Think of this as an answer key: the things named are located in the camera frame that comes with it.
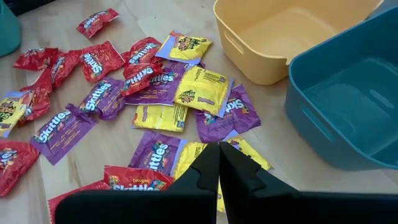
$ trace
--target black plastic object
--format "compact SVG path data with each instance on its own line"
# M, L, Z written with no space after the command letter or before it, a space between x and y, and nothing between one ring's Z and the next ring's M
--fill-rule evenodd
M4 0L4 3L18 16L52 1L54 0Z
M219 161L219 145L213 143L167 191L71 195L58 205L55 223L216 223Z
M226 142L220 181L229 224L395 223L398 195L299 192Z

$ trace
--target yellow plastic bin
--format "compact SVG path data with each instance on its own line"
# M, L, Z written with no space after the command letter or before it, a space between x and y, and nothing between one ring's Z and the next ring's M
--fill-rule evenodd
M251 81L271 85L292 59L363 21L383 0L216 0L225 54Z

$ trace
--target bin handle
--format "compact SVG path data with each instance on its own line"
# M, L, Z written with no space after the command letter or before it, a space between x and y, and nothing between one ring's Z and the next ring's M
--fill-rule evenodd
M231 35L230 32L224 31L224 36L236 48L236 50L238 50L241 54L244 53L242 45L239 43L238 40L235 39L235 37Z
M331 133L331 131L329 131L329 129L315 116L310 108L308 108L306 105L301 105L301 109L304 114L311 120L311 122L322 132L322 134L327 139L329 139L329 141L335 140L335 137Z

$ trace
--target purple skittles wrapper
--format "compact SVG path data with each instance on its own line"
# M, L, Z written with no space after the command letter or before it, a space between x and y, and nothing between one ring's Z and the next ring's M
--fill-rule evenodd
M55 115L36 132L30 144L55 165L95 124L93 118L68 104L64 112Z
M170 175L181 139L146 131L129 167L151 169Z
M106 77L94 86L79 109L85 113L98 113L103 120L115 118L126 102L120 95L123 87L124 81Z
M219 141L232 130L243 133L261 125L243 85L231 90L223 118L198 110L195 111L195 117L202 142Z
M184 70L178 69L152 77L149 87L126 97L126 104L172 106L183 74Z

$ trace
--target red skittles wrapper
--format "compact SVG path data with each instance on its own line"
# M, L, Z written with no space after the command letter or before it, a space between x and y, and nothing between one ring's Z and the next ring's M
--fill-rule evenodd
M160 65L155 63L135 65L127 69L129 69L130 76L126 77L124 88L121 92L122 96L128 96L147 88L152 77L160 75L163 72Z
M79 24L79 26L77 27L77 30L87 38L91 38L100 29L102 29L102 27L104 27L106 24L116 19L117 17L119 17L119 13L113 9L100 11L91 15L85 21L81 22L81 24Z
M58 53L58 48L30 49L14 63L14 68L40 71L51 64L51 58Z
M80 187L78 189L72 190L68 193L65 193L63 195L59 195L55 198L51 198L48 200L49 203L49 209L50 209L50 219L51 219L51 224L55 224L55 209L59 205L59 203L65 199L69 195L73 195L75 193L84 191L84 190L109 190L109 186L105 184L102 180L94 182L92 184L86 185L84 187Z
M105 166L104 181L113 190L167 190L174 178L149 169Z
M125 63L109 41L82 49L80 60L83 63L83 74L89 82L103 79L109 72L122 67Z
M10 192L38 156L29 143L0 139L0 197Z

